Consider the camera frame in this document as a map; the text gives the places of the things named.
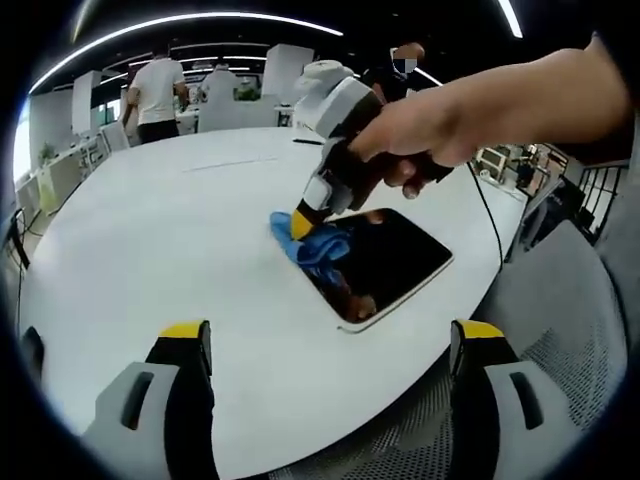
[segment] blue cleaning cloth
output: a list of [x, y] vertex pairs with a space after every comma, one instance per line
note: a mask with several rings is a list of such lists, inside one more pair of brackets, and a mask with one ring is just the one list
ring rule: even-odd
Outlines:
[[291, 238], [291, 215], [274, 212], [269, 218], [271, 231], [292, 262], [312, 275], [340, 284], [340, 276], [331, 262], [349, 253], [349, 234], [334, 225], [315, 227], [304, 240]]

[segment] ceiling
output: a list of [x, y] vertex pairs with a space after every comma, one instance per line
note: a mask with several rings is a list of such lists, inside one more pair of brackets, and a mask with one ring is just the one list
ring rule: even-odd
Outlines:
[[[279, 15], [339, 30], [335, 36], [299, 25], [255, 19], [198, 19], [165, 23], [119, 36], [77, 57], [43, 82], [44, 93], [73, 82], [89, 70], [127, 72], [131, 57], [154, 44], [170, 42], [172, 56], [265, 57], [269, 47], [289, 43], [313, 48], [319, 58], [333, 58], [362, 72], [375, 49], [419, 41], [427, 50], [421, 66], [443, 82], [507, 63], [528, 61], [562, 47], [584, 47], [591, 27], [579, 0], [511, 0], [524, 38], [515, 38], [498, 0], [424, 0], [378, 2], [274, 0], [86, 0], [70, 11], [34, 67], [32, 83], [71, 52], [92, 41], [144, 21], [179, 14], [243, 11]], [[229, 60], [232, 67], [261, 72], [263, 61]], [[185, 62], [185, 70], [193, 68]], [[430, 84], [416, 75], [415, 88]]]

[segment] black pants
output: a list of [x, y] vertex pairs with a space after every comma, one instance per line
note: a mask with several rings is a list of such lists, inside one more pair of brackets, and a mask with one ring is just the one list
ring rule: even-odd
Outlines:
[[179, 135], [178, 124], [175, 120], [166, 122], [143, 123], [138, 125], [138, 135], [142, 143], [157, 142], [165, 138], [173, 138]]

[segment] black screen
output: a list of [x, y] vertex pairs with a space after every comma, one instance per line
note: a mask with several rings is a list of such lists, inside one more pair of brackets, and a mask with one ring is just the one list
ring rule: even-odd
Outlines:
[[347, 232], [349, 252], [305, 274], [349, 323], [363, 323], [403, 298], [452, 257], [444, 245], [390, 209], [331, 222]]

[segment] white round table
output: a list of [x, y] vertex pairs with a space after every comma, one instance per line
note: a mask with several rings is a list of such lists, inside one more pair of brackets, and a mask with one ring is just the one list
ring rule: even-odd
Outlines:
[[[223, 479], [339, 440], [443, 353], [451, 320], [471, 315], [499, 265], [468, 170], [415, 201], [376, 189], [366, 209], [398, 210], [455, 259], [400, 308], [349, 335], [269, 230], [269, 214], [297, 205], [320, 159], [321, 147], [291, 138], [286, 128], [219, 131], [117, 152], [58, 213], [23, 285], [21, 327], [43, 338], [43, 388], [72, 431], [86, 429], [98, 394], [181, 321], [211, 322]], [[481, 183], [506, 251], [524, 199]]]

